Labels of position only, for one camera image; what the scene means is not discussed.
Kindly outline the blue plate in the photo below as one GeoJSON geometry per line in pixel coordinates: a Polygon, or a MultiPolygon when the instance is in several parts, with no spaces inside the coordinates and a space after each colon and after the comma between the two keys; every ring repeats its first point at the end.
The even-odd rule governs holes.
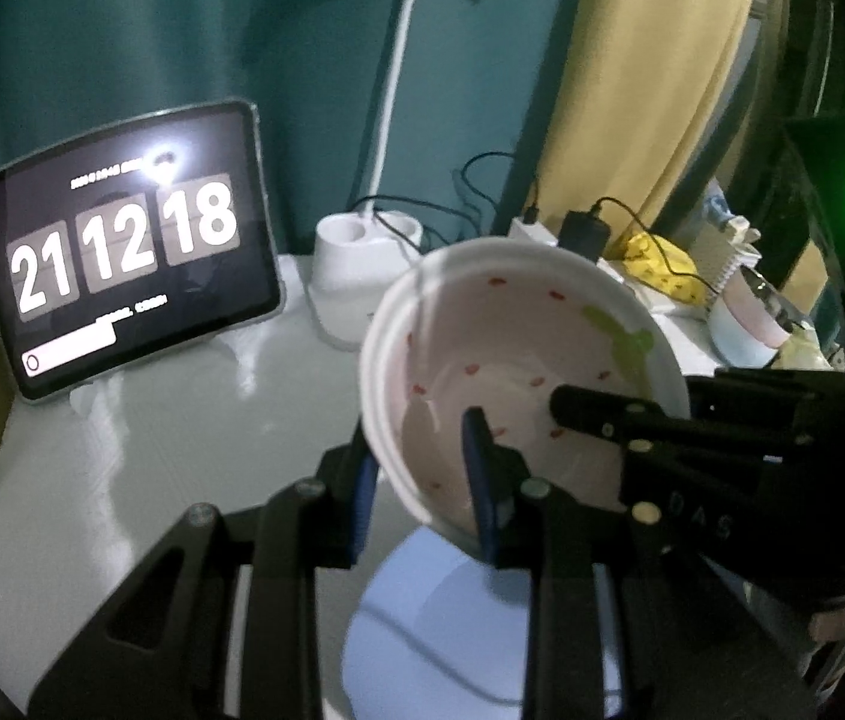
{"type": "Polygon", "coordinates": [[[352,616],[341,683],[357,718],[518,718],[530,576],[496,571],[420,527],[352,616]]]}

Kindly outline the teal curtain left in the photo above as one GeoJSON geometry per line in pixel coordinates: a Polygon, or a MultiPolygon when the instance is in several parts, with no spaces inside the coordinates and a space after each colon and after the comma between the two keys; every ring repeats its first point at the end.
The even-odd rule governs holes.
{"type": "MultiPolygon", "coordinates": [[[[0,0],[0,166],[91,128],[242,98],[279,247],[365,193],[401,0],[0,0]]],[[[381,203],[431,242],[530,190],[578,0],[416,0],[381,203]]]]}

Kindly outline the yellow curtain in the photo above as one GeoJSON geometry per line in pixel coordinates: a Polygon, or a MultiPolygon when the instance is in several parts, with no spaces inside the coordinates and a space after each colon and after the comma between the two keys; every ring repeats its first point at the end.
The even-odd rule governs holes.
{"type": "Polygon", "coordinates": [[[657,218],[700,143],[753,0],[578,0],[539,161],[539,218],[614,197],[657,218]]]}

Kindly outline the pink strawberry bowl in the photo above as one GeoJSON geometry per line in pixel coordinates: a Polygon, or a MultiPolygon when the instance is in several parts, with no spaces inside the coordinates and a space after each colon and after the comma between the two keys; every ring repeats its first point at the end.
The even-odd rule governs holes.
{"type": "Polygon", "coordinates": [[[585,504],[621,510],[621,452],[555,424],[561,385],[655,401],[689,418],[676,355],[634,294],[580,255],[484,238],[425,255],[381,298],[359,356],[360,426],[420,525],[477,551],[461,418],[585,504]]]}

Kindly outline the pink bowl in stack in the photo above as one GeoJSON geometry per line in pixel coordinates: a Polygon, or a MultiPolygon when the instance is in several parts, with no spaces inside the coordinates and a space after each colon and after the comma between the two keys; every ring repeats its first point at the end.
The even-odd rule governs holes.
{"type": "Polygon", "coordinates": [[[790,338],[790,332],[781,327],[772,312],[767,309],[765,302],[747,286],[741,286],[739,289],[726,286],[721,293],[721,299],[736,322],[764,346],[778,349],[790,338]]]}

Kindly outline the yellow snack bag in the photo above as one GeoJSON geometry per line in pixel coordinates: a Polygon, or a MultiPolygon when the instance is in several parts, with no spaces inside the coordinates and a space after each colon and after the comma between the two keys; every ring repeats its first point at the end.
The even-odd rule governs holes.
{"type": "Polygon", "coordinates": [[[699,280],[696,265],[684,250],[648,232],[632,234],[608,255],[630,283],[655,289],[679,304],[702,307],[707,286],[699,280]]]}

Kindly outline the yellow tissue box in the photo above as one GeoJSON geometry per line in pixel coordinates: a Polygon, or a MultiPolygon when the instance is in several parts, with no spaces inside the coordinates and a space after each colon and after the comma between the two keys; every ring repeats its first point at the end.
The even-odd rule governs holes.
{"type": "Polygon", "coordinates": [[[812,328],[795,327],[770,364],[777,371],[832,371],[812,328]]]}

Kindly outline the white desk lamp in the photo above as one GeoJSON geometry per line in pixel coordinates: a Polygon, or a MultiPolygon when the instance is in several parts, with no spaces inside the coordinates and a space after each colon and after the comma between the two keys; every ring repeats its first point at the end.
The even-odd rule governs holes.
{"type": "Polygon", "coordinates": [[[386,289],[420,259],[424,226],[414,216],[377,210],[415,6],[416,0],[399,2],[365,193],[315,227],[306,295],[320,332],[342,349],[359,348],[386,289]]]}

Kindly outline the white tablecloth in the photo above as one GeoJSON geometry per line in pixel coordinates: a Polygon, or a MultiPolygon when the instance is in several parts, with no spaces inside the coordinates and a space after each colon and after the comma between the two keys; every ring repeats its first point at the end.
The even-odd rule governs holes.
{"type": "Polygon", "coordinates": [[[308,260],[279,266],[276,319],[14,405],[0,452],[0,689],[11,706],[29,704],[190,505],[263,504],[351,439],[356,356],[318,335],[308,260]]]}

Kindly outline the white perforated basket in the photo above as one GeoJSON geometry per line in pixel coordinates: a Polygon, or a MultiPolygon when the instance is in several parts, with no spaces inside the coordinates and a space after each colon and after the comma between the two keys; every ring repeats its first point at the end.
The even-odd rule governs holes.
{"type": "Polygon", "coordinates": [[[740,266],[754,268],[762,254],[756,249],[760,232],[744,216],[731,216],[721,226],[703,223],[689,249],[697,273],[710,284],[712,304],[740,266]]]}

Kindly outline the black power adapter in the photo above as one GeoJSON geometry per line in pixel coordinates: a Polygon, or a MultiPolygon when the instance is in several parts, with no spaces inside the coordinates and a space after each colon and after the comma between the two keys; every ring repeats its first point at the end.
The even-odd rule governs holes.
{"type": "Polygon", "coordinates": [[[611,238],[611,227],[601,220],[600,211],[569,211],[562,223],[557,247],[596,263],[603,257],[611,238]]]}

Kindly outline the light blue bowl in stack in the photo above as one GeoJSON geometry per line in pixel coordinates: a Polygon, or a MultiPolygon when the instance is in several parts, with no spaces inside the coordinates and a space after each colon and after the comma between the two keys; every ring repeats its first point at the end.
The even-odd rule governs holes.
{"type": "Polygon", "coordinates": [[[747,332],[724,302],[717,301],[712,305],[707,327],[717,353],[731,367],[764,369],[778,355],[777,349],[770,348],[747,332]]]}

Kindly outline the tablet showing clock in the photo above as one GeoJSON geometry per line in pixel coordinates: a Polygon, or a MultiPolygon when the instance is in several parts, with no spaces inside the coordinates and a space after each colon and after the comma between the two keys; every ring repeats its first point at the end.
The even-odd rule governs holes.
{"type": "Polygon", "coordinates": [[[139,115],[0,167],[0,340],[26,400],[284,300],[245,99],[139,115]]]}

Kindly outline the white phone charger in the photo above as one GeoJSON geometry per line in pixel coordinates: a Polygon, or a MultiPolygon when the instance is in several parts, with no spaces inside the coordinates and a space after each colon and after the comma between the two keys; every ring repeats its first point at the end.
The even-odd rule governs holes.
{"type": "Polygon", "coordinates": [[[539,221],[525,221],[521,216],[513,218],[507,236],[510,239],[515,239],[515,241],[531,241],[536,242],[536,244],[547,245],[548,247],[555,247],[557,245],[557,236],[552,234],[543,223],[539,223],[539,221]]]}

